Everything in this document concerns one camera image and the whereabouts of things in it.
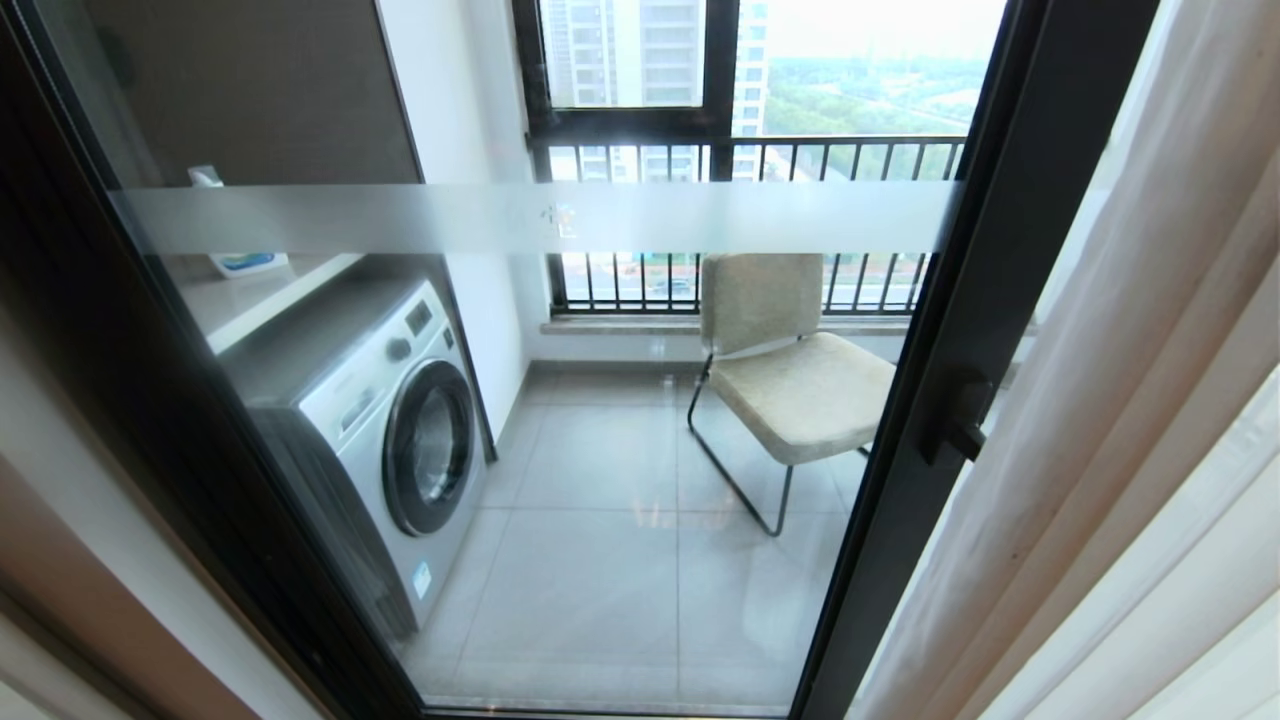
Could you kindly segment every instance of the washing machine door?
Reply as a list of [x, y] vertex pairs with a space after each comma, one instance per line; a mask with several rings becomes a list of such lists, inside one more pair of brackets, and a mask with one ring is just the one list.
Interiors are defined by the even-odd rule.
[[474, 413], [466, 378], [443, 360], [422, 363], [401, 386], [387, 427], [383, 484], [404, 533], [434, 533], [457, 509], [475, 461]]

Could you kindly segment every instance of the chair seat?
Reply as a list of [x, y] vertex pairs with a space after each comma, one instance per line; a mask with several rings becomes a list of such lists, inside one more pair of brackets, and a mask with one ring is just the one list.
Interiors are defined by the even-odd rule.
[[892, 364], [831, 333], [748, 357], [714, 360], [708, 382], [783, 465], [847, 452], [876, 438]]

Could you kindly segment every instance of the chair backrest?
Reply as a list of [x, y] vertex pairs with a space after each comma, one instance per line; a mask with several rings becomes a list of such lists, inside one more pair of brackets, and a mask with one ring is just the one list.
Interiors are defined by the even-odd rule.
[[822, 255], [703, 259], [703, 346], [717, 355], [809, 334], [822, 319]]

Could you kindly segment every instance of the washing machine label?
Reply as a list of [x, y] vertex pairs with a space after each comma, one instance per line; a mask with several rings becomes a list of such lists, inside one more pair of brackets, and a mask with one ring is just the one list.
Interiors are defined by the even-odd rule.
[[417, 570], [413, 570], [413, 591], [417, 592], [419, 600], [426, 596], [429, 587], [431, 587], [431, 570], [426, 568], [426, 562], [420, 562]]

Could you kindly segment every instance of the washing machine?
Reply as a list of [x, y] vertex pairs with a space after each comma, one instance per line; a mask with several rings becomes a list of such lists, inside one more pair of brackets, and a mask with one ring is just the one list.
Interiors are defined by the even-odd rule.
[[484, 474], [476, 393], [431, 283], [353, 269], [224, 354], [287, 495], [384, 637], [422, 626]]

